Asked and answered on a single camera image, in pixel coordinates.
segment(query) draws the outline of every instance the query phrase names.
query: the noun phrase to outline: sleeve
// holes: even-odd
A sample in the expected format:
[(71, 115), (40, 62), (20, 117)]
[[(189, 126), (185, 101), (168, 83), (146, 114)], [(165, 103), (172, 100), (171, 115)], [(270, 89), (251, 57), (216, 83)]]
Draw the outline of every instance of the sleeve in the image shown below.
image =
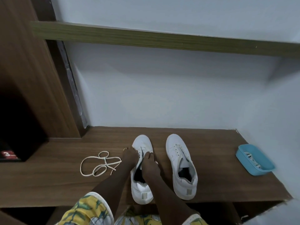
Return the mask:
[(103, 197), (90, 192), (67, 211), (57, 225), (113, 225), (113, 214)]
[(191, 215), (182, 225), (208, 225), (199, 214)]

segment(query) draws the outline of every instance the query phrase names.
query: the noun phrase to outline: red label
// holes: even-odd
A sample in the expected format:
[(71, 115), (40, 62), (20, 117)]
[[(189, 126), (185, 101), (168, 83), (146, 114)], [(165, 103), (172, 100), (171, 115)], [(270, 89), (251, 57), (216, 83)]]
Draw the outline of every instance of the red label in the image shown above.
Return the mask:
[(5, 159), (9, 160), (18, 158), (13, 151), (1, 151), (1, 154), (5, 157)]

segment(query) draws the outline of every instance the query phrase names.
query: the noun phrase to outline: shoe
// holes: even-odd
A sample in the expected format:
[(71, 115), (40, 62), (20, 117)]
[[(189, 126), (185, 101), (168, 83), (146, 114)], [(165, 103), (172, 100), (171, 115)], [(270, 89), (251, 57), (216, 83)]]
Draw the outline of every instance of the shoe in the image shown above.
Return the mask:
[(145, 135), (139, 135), (133, 142), (132, 147), (139, 153), (139, 162), (131, 170), (131, 193), (133, 200), (141, 205), (148, 204), (153, 200), (152, 192), (142, 177), (142, 161), (146, 152), (153, 152), (150, 139)]
[(198, 176), (185, 143), (177, 134), (167, 138), (166, 151), (173, 170), (173, 189), (178, 197), (191, 200), (196, 195)]

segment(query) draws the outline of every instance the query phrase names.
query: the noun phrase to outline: blue basket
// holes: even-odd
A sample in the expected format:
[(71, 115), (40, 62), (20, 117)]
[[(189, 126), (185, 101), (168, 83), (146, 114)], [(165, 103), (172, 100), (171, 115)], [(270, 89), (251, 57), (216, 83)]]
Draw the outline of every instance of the blue basket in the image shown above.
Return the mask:
[[(254, 160), (260, 164), (261, 168), (258, 168), (243, 152), (247, 151), (252, 154)], [(252, 175), (265, 175), (275, 169), (274, 164), (254, 145), (246, 144), (240, 145), (235, 156), (245, 167), (245, 169)]]

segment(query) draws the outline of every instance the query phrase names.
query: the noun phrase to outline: wall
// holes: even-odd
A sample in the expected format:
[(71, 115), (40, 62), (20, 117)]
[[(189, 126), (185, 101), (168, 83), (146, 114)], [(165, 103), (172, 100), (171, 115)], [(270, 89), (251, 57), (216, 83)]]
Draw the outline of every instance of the wall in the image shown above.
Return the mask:
[[(300, 199), (299, 85), (299, 61), (283, 60), (262, 94), (245, 108), (238, 127), (249, 143), (273, 160), (277, 167), (274, 174), (296, 199)], [(248, 224), (298, 224), (299, 211), (300, 202), (292, 200)]]
[(52, 0), (65, 22), (217, 37), (292, 41), (300, 0)]
[(92, 126), (237, 128), (279, 58), (66, 43)]

